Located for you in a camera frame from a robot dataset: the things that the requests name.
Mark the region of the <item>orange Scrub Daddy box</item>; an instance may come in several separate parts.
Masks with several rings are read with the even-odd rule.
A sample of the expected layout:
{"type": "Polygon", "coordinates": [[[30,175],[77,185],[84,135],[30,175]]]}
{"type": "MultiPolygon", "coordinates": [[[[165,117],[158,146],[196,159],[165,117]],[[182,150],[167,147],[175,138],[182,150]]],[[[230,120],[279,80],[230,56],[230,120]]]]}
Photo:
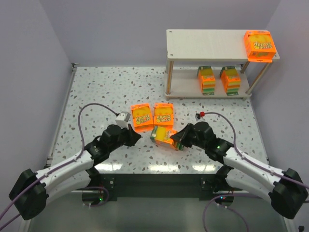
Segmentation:
{"type": "Polygon", "coordinates": [[[248,61],[271,63],[277,49],[272,35],[267,30],[248,30],[244,34],[248,61]]]}
{"type": "Polygon", "coordinates": [[[173,104],[155,103],[154,104],[154,125],[168,129],[173,128],[173,104]]]}
{"type": "Polygon", "coordinates": [[[131,106],[133,125],[136,132],[152,131],[154,120],[148,103],[136,104],[131,106]]]}

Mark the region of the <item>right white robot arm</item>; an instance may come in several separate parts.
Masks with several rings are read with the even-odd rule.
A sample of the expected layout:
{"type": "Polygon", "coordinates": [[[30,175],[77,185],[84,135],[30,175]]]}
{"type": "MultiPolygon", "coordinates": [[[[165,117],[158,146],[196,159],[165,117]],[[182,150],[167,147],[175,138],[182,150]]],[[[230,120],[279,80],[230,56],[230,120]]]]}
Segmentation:
{"type": "Polygon", "coordinates": [[[248,156],[232,143],[218,138],[205,121],[187,124],[171,139],[185,147],[203,149],[211,160],[229,169],[225,181],[230,187],[264,199],[287,219],[295,218],[309,195],[297,171],[291,168],[284,171],[248,156]]]}

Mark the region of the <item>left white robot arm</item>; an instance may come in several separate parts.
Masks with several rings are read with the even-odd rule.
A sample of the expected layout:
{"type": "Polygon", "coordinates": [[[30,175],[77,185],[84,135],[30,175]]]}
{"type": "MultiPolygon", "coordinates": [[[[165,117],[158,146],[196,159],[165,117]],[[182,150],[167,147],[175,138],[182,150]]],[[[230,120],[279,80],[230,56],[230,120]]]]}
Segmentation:
{"type": "Polygon", "coordinates": [[[88,186],[76,175],[89,176],[95,166],[107,160],[110,154],[122,146],[132,147],[141,138],[132,126],[121,128],[109,125],[82,150],[57,165],[39,171],[23,171],[9,193],[9,198],[24,220],[36,217],[48,203],[74,189],[88,186]]]}

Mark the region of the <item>multicolour sponge stack pack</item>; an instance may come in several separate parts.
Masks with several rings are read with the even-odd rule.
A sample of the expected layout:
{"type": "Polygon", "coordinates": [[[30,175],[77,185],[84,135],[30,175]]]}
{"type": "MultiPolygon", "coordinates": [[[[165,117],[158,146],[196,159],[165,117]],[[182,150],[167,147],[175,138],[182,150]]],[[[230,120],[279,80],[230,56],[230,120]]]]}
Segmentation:
{"type": "Polygon", "coordinates": [[[241,78],[235,66],[222,67],[220,71],[220,78],[227,96],[238,95],[241,78]]]}
{"type": "Polygon", "coordinates": [[[214,95],[216,80],[211,66],[199,66],[197,71],[200,89],[203,95],[214,95]]]}
{"type": "Polygon", "coordinates": [[[158,145],[170,147],[175,150],[183,150],[183,145],[171,139],[171,136],[176,133],[176,130],[156,125],[151,132],[150,139],[158,145]]]}

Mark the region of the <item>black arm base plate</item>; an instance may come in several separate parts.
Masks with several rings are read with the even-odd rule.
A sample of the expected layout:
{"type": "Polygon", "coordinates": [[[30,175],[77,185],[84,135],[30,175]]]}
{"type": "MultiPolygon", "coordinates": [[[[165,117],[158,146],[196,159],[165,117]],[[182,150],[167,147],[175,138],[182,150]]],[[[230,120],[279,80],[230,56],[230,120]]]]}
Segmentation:
{"type": "Polygon", "coordinates": [[[103,187],[109,201],[119,198],[198,198],[234,191],[216,174],[98,174],[90,187],[103,187]]]}

